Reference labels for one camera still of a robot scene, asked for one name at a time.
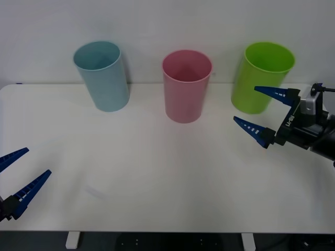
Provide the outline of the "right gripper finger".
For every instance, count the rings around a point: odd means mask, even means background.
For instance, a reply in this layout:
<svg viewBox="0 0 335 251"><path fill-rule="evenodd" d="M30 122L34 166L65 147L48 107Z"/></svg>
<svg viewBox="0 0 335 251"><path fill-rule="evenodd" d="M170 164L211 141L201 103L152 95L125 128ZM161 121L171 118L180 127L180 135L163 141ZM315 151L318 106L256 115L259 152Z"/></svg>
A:
<svg viewBox="0 0 335 251"><path fill-rule="evenodd" d="M259 145L267 149L270 144L274 144L276 132L270 128L265 128L260 125L245 121L236 116L233 120L242 128L244 131L253 137Z"/></svg>
<svg viewBox="0 0 335 251"><path fill-rule="evenodd" d="M296 108L300 102L299 89L256 86L254 90L274 98L290 107Z"/></svg>

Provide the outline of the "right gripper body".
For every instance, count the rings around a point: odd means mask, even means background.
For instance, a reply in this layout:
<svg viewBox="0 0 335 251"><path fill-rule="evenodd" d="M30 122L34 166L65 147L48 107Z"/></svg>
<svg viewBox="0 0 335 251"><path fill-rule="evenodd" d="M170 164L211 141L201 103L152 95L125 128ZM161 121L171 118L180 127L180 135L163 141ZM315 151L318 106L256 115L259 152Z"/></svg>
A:
<svg viewBox="0 0 335 251"><path fill-rule="evenodd" d="M312 151L329 150L329 113L323 110L323 97L318 96L315 114L307 115L298 107L291 107L275 136L275 142L286 142Z"/></svg>

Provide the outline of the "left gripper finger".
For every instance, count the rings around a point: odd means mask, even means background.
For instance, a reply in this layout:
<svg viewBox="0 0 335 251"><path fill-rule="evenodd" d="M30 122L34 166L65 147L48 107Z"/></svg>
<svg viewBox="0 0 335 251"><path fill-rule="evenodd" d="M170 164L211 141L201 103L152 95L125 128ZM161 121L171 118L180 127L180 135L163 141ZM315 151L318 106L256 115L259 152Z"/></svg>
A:
<svg viewBox="0 0 335 251"><path fill-rule="evenodd" d="M21 158L27 152L29 152L29 149L25 147L0 157L0 173L4 171L6 168L8 168L13 162Z"/></svg>
<svg viewBox="0 0 335 251"><path fill-rule="evenodd" d="M20 218L51 174L51 170L46 170L24 188L6 198L4 200L4 218L7 220Z"/></svg>

